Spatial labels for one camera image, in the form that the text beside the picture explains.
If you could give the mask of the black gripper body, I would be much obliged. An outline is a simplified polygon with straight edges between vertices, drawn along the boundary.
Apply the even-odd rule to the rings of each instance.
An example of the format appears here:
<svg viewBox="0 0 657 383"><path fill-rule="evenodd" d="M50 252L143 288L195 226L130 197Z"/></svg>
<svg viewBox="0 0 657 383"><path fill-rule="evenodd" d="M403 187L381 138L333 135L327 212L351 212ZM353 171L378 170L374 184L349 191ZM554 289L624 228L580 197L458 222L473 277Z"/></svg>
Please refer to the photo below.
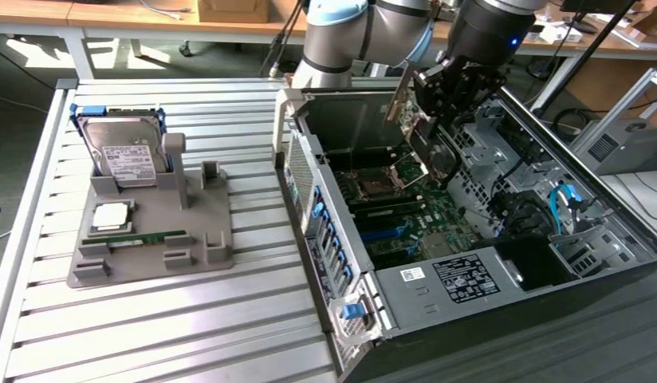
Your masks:
<svg viewBox="0 0 657 383"><path fill-rule="evenodd" d="M513 56L535 21L521 4L462 4L443 53L446 71L466 64L501 67Z"/></svg>

